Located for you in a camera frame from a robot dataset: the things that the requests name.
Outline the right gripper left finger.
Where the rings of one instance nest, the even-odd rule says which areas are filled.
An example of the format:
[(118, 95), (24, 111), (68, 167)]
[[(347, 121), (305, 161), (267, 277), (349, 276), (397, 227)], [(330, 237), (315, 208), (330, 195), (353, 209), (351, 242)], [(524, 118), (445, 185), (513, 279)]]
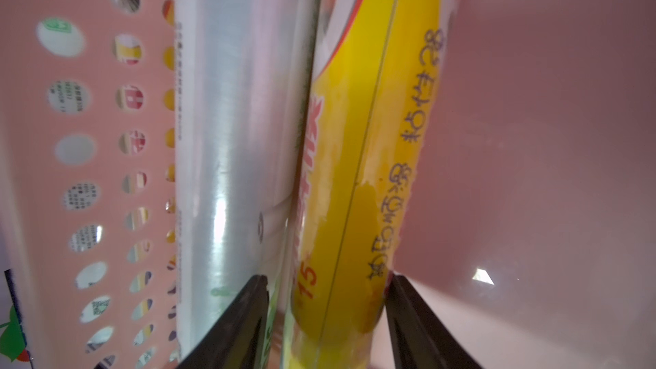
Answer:
[(178, 369), (258, 369), (268, 322), (268, 278), (254, 275)]

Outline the white wrap roll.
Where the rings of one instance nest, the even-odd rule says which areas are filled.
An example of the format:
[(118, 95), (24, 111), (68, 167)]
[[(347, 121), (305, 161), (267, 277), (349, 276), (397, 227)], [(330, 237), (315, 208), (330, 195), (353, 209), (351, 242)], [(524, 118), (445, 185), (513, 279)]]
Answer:
[(179, 353), (253, 275), (278, 294), (319, 0), (174, 0)]

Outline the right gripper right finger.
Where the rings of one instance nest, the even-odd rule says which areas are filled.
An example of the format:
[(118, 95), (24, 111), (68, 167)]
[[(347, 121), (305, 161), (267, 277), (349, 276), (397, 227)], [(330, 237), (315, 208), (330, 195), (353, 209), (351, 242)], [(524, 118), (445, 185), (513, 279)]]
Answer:
[(385, 309), (396, 368), (481, 369), (406, 277), (392, 276)]

